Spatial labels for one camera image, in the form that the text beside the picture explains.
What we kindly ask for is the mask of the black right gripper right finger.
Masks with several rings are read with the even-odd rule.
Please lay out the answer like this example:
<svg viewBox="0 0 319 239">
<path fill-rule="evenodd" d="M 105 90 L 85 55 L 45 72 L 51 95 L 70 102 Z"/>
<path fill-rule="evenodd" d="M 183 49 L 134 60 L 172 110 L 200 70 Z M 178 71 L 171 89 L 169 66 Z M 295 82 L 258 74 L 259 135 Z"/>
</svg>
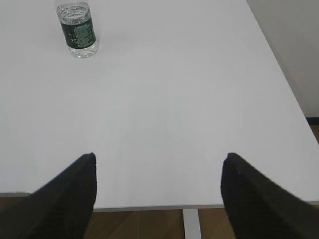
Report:
<svg viewBox="0 0 319 239">
<path fill-rule="evenodd" d="M 319 210 L 236 153 L 223 162 L 221 196 L 238 239 L 317 239 Z"/>
</svg>

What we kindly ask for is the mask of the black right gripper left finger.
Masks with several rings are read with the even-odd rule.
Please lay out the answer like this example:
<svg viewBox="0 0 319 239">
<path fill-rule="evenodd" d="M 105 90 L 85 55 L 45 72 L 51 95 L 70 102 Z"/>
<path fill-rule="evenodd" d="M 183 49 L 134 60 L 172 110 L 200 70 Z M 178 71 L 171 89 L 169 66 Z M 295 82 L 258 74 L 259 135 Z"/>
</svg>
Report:
<svg viewBox="0 0 319 239">
<path fill-rule="evenodd" d="M 84 154 L 0 214 L 2 239 L 82 239 L 97 195 L 95 154 Z"/>
</svg>

